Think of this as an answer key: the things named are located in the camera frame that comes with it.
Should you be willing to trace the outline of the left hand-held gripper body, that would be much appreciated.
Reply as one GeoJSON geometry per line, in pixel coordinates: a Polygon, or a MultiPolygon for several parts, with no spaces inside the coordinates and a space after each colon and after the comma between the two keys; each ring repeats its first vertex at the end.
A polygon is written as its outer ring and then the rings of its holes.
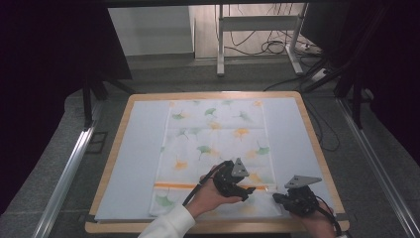
{"type": "Polygon", "coordinates": [[[236,158],[235,162],[225,161],[220,164],[220,168],[216,170],[213,176],[213,182],[223,196],[237,196],[243,194],[238,183],[249,175],[242,160],[236,158]]]}

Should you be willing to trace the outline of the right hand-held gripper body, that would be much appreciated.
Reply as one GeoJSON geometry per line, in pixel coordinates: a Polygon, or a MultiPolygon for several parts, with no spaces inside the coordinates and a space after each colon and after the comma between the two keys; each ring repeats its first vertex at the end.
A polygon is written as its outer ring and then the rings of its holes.
{"type": "Polygon", "coordinates": [[[319,207],[319,202],[309,185],[319,181],[320,178],[294,176],[284,186],[289,197],[288,200],[282,200],[288,202],[285,209],[301,217],[314,213],[319,207]]]}

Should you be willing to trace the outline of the leaf print mesh laundry bag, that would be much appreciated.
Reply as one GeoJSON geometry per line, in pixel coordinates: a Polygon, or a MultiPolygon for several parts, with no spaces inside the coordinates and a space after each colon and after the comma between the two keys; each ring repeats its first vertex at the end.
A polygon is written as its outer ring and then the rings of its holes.
{"type": "Polygon", "coordinates": [[[263,102],[176,100],[169,103],[150,215],[182,203],[199,177],[225,161],[241,160],[248,175],[238,183],[255,191],[243,202],[224,204],[202,220],[273,218],[282,215],[276,191],[263,102]]]}

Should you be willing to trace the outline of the person's left hand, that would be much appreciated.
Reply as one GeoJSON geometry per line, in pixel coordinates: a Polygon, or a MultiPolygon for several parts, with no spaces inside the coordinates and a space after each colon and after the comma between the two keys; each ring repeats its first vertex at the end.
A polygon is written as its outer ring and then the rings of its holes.
{"type": "Polygon", "coordinates": [[[202,183],[193,198],[185,205],[185,208],[193,218],[197,218],[203,213],[214,210],[222,204],[232,204],[241,201],[242,199],[239,196],[223,196],[216,188],[213,178],[210,177],[207,181],[202,183]]]}

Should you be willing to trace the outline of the person's right hand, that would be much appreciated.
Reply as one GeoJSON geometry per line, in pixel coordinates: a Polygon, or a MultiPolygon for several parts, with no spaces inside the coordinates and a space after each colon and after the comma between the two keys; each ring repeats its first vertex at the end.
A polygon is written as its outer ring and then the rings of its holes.
{"type": "Polygon", "coordinates": [[[299,221],[312,238],[336,238],[333,224],[319,211],[306,217],[300,217],[294,213],[290,216],[299,221]]]}

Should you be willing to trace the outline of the wooden-rimmed table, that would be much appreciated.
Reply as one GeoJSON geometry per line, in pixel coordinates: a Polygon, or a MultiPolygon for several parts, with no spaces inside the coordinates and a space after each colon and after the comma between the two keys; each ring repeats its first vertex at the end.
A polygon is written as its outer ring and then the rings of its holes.
{"type": "MultiPolygon", "coordinates": [[[[309,133],[312,147],[315,151],[322,175],[326,180],[327,187],[332,195],[332,200],[327,202],[333,207],[339,224],[343,229],[349,229],[350,221],[346,215],[340,197],[338,196],[329,168],[321,151],[320,145],[315,136],[313,126],[310,122],[304,102],[299,93],[295,91],[275,92],[192,92],[192,93],[158,93],[158,94],[136,94],[129,97],[120,126],[114,140],[108,162],[98,186],[92,207],[90,209],[90,220],[85,224],[89,233],[140,233],[152,221],[124,221],[124,222],[98,222],[95,215],[98,211],[102,197],[109,183],[113,168],[116,163],[118,147],[122,142],[124,130],[128,124],[130,111],[137,101],[157,100],[195,100],[195,99],[247,99],[247,98],[281,98],[292,97],[297,101],[303,122],[309,133]]],[[[198,219],[192,231],[195,234],[244,234],[244,233],[288,233],[301,230],[301,225],[292,220],[287,214],[284,218],[257,218],[257,219],[222,219],[202,220],[198,219]]]]}

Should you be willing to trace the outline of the white table mat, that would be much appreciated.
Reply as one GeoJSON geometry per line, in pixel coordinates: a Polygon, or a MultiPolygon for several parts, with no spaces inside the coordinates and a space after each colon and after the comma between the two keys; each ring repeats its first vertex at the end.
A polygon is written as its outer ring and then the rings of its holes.
{"type": "MultiPolygon", "coordinates": [[[[312,184],[316,195],[326,202],[332,200],[322,175],[309,133],[297,101],[292,97],[202,100],[253,100],[263,103],[276,191],[294,176],[320,178],[312,184]]],[[[158,171],[159,154],[169,103],[176,100],[137,101],[130,111],[128,124],[118,147],[116,163],[100,202],[95,219],[98,222],[151,220],[153,189],[158,171]]],[[[286,217],[286,211],[280,208],[286,217]]]]}

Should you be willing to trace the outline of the black metal stand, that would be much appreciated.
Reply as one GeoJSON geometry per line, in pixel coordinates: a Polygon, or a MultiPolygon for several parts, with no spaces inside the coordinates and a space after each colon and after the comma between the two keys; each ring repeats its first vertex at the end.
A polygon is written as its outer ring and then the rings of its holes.
{"type": "Polygon", "coordinates": [[[327,82],[339,77],[340,79],[337,82],[333,93],[338,98],[344,98],[348,95],[350,90],[353,91],[353,97],[350,100],[352,105],[351,117],[357,127],[362,129],[361,107],[362,103],[368,102],[368,100],[363,99],[363,70],[361,68],[360,58],[360,53],[353,54],[346,63],[323,76],[318,81],[306,86],[303,91],[311,92],[327,82]]]}
{"type": "Polygon", "coordinates": [[[137,94],[137,91],[134,88],[124,84],[118,79],[106,75],[103,72],[86,74],[83,79],[82,87],[85,131],[93,125],[91,94],[94,94],[95,98],[100,101],[106,100],[108,97],[108,91],[105,88],[104,82],[109,82],[111,85],[121,89],[129,95],[137,94]]]}

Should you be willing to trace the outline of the white power strip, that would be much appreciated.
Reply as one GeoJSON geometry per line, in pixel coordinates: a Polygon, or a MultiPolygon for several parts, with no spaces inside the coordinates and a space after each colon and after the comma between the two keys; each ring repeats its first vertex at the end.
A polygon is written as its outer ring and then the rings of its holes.
{"type": "Polygon", "coordinates": [[[326,76],[327,74],[329,74],[330,71],[327,68],[321,68],[318,72],[316,72],[311,80],[316,82],[318,80],[320,80],[321,78],[323,78],[324,76],[326,76]]]}

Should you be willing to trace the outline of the black curtain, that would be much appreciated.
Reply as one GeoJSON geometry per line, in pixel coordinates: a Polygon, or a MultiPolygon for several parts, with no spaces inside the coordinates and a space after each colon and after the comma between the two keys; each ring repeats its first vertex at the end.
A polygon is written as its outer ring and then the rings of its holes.
{"type": "Polygon", "coordinates": [[[363,86],[379,121],[420,165],[420,0],[346,0],[342,49],[336,63],[354,53],[374,10],[387,10],[359,58],[363,86]]]}
{"type": "Polygon", "coordinates": [[[131,76],[102,0],[0,0],[0,214],[40,159],[68,95],[131,76]]]}

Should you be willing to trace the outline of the white cabinet panel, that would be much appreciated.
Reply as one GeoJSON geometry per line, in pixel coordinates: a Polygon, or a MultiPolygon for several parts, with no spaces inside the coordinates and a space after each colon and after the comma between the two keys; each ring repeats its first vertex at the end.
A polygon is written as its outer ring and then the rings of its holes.
{"type": "Polygon", "coordinates": [[[194,52],[193,18],[187,6],[109,8],[126,56],[194,52]]]}

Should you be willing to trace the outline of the silver metal rail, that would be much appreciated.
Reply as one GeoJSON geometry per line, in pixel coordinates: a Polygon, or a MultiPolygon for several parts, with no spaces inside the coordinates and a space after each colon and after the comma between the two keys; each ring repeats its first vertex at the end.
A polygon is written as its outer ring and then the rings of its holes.
{"type": "Polygon", "coordinates": [[[32,238],[49,238],[93,133],[93,127],[80,133],[32,238]]]}
{"type": "Polygon", "coordinates": [[[404,229],[407,238],[420,238],[420,225],[414,218],[411,210],[404,201],[402,195],[397,190],[395,184],[391,181],[390,176],[386,172],[383,164],[373,149],[368,137],[363,129],[360,129],[352,117],[352,109],[347,101],[343,98],[338,98],[337,103],[344,114],[347,123],[354,133],[361,150],[367,159],[376,180],[378,181],[382,191],[384,192],[388,202],[390,203],[397,219],[404,229]]]}

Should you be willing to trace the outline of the white desk frame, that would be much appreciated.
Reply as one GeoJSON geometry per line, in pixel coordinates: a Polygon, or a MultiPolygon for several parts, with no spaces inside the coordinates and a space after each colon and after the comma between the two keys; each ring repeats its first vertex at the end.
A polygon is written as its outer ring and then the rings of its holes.
{"type": "Polygon", "coordinates": [[[305,17],[307,3],[304,3],[297,15],[279,16],[224,16],[224,6],[219,5],[218,15],[218,54],[217,75],[225,74],[224,33],[239,31],[291,31],[291,40],[285,45],[285,50],[291,65],[297,75],[303,74],[303,69],[297,59],[295,47],[305,17]]]}

